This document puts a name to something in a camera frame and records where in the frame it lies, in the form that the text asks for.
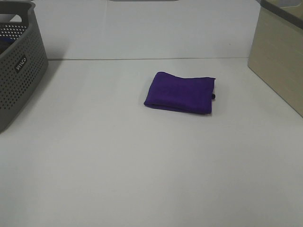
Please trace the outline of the dark cloth inside basket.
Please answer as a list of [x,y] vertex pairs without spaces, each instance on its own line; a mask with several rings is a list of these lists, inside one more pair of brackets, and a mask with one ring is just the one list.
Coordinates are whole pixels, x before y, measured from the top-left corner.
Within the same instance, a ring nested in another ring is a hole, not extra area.
[[6,51],[13,43],[14,39],[10,37],[0,37],[0,54],[2,54],[4,51]]

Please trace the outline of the beige storage box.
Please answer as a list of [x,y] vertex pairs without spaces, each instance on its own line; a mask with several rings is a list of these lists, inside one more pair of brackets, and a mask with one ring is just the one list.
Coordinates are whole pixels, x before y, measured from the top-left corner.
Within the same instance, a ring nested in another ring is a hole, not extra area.
[[303,114],[303,2],[262,0],[248,67]]

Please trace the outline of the purple microfiber towel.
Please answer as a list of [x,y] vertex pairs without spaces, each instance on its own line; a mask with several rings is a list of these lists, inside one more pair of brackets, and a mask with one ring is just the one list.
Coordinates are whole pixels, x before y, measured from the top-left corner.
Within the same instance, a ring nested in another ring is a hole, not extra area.
[[157,72],[144,105],[149,108],[191,114],[211,114],[215,78],[180,78]]

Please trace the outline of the grey perforated plastic basket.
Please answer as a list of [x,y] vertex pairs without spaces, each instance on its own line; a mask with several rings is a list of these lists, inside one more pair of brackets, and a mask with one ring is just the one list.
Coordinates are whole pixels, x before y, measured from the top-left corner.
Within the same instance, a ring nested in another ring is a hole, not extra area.
[[0,130],[5,131],[26,105],[43,78],[48,58],[35,15],[35,4],[0,2],[2,15],[18,15],[20,22],[1,22],[0,36],[14,43],[0,54]]

